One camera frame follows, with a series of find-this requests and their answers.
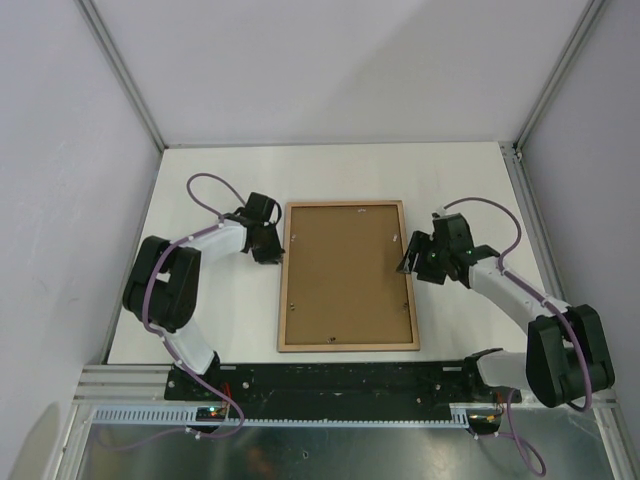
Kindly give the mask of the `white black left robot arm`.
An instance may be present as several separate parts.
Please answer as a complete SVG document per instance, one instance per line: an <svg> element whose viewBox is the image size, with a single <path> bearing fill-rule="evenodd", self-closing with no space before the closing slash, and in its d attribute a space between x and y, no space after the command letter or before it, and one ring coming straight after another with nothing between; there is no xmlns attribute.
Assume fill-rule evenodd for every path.
<svg viewBox="0 0 640 480"><path fill-rule="evenodd" d="M221 376L213 369L219 357L194 319L202 261L243 253L262 265L281 263L281 218L275 199L253 192L245 205L211 227L176 241L149 236L140 245L123 308L157 335L176 365L189 372L185 385L199 399L214 397L221 387Z"/></svg>

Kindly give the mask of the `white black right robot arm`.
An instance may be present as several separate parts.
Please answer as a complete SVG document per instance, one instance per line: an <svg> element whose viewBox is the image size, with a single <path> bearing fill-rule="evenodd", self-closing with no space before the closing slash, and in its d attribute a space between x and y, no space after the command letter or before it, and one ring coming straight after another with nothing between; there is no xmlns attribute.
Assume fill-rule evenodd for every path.
<svg viewBox="0 0 640 480"><path fill-rule="evenodd" d="M484 401L497 387L528 390L549 408L577 400L615 382L607 341L597 311L548 295L506 266L499 252L473 241L460 214L437 216L430 233L416 231L397 266L402 274L442 285L457 281L485 297L526 334L524 352L493 348L466 357L463 393Z"/></svg>

